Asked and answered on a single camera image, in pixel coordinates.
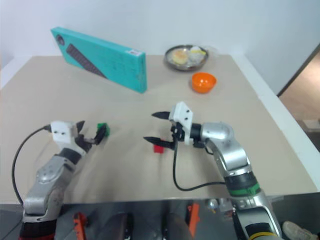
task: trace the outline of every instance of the floor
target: floor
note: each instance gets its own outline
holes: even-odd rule
[[[296,120],[320,119],[320,52],[280,96]]]
[[[164,200],[140,202],[115,202],[101,204],[65,205],[57,221],[56,238],[76,240],[73,231],[73,214],[82,212],[88,217],[89,226],[85,229],[87,239],[97,236],[106,227],[106,222],[117,213],[132,213],[134,240],[161,240],[162,219],[166,213],[186,216],[187,206],[192,200]],[[200,222],[196,226],[194,240],[236,240],[232,218],[217,210],[213,213],[206,200],[195,201],[199,204]],[[273,198],[273,210],[280,223],[293,221],[303,228],[317,234],[320,232],[320,193],[288,195]],[[21,227],[22,209],[19,205],[0,204],[0,240],[18,239]]]

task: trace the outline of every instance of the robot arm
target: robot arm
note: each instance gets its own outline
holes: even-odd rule
[[[184,102],[177,103],[171,112],[156,112],[154,117],[169,119],[173,127],[173,142],[145,137],[153,144],[174,149],[174,142],[211,151],[234,206],[234,226],[241,239],[263,236],[281,237],[281,228],[265,193],[253,174],[243,147],[236,141],[231,126],[222,122],[192,123],[193,113]]]
[[[23,204],[20,239],[53,239],[56,221],[64,200],[64,192],[72,180],[79,160],[93,144],[98,145],[107,131],[100,127],[94,139],[86,139],[81,131],[84,121],[54,121],[50,124],[53,140],[60,148],[36,173],[35,183]]]

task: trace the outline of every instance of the white wall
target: white wall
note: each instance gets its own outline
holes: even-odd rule
[[[318,0],[1,0],[1,7],[2,65],[59,55],[50,29],[61,26],[148,54],[183,43],[244,53],[277,93],[320,40]]]

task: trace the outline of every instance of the table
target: table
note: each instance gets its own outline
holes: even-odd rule
[[[144,136],[171,140],[170,122],[151,114],[169,111],[179,101],[190,107],[196,123],[222,121],[233,127],[267,195],[316,192],[304,166],[233,58],[221,55],[209,59],[202,71],[217,78],[209,94],[192,91],[192,73],[168,69],[162,56],[147,56],[148,89],[140,94],[71,66],[61,56],[33,57],[1,91],[0,201],[18,202],[10,174],[19,144],[54,120],[86,120],[82,131],[90,137],[97,123],[107,122],[111,128],[110,137],[77,165],[65,193],[66,203],[226,197],[224,186],[190,192],[176,189],[173,151],[155,154],[153,146],[143,140]],[[22,198],[37,169],[58,151],[47,132],[25,144],[15,170]],[[220,180],[212,157],[203,149],[179,145],[177,181],[181,186]]]

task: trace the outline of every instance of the orange bowl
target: orange bowl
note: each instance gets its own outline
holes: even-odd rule
[[[192,75],[192,89],[197,93],[206,94],[216,85],[215,76],[207,72],[197,72]]]

